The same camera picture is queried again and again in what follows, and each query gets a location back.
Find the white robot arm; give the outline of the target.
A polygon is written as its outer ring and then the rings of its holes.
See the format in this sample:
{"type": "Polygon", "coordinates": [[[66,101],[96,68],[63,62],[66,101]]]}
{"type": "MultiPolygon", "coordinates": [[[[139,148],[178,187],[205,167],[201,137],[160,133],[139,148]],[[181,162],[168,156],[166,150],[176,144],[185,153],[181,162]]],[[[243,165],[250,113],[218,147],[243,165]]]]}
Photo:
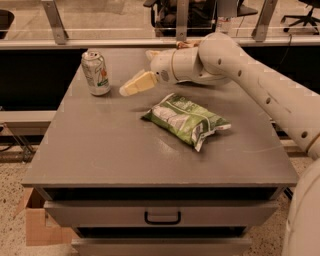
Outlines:
{"type": "Polygon", "coordinates": [[[320,256],[320,96],[248,55],[214,32],[194,46],[147,52],[150,70],[120,87],[131,96],[156,84],[236,83],[313,163],[299,177],[286,220],[281,256],[320,256]]]}

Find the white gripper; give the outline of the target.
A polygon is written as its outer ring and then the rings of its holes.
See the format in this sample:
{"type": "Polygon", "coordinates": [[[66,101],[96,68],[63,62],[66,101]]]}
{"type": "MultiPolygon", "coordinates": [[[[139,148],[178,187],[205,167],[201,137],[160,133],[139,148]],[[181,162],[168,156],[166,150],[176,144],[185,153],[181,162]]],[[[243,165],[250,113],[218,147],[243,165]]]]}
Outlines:
{"type": "Polygon", "coordinates": [[[122,96],[131,96],[149,90],[157,84],[158,80],[163,84],[186,81],[208,84],[211,81],[211,75],[204,69],[198,56],[197,47],[160,52],[147,50],[145,54],[151,61],[151,71],[141,70],[121,86],[119,93],[122,96]]]}

